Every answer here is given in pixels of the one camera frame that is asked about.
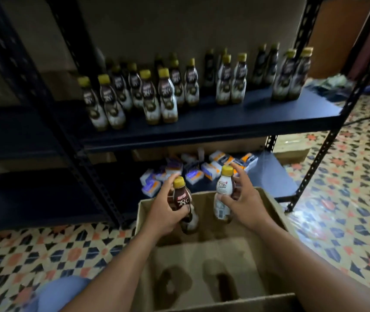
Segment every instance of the patterned floor tile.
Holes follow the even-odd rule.
[[[349,120],[369,115],[370,96],[363,96]],[[311,150],[303,163],[286,167],[297,183],[326,135],[299,136]],[[370,120],[341,130],[288,218],[305,245],[370,287]],[[131,236],[105,223],[0,232],[0,311],[18,311],[51,280],[94,278]]]

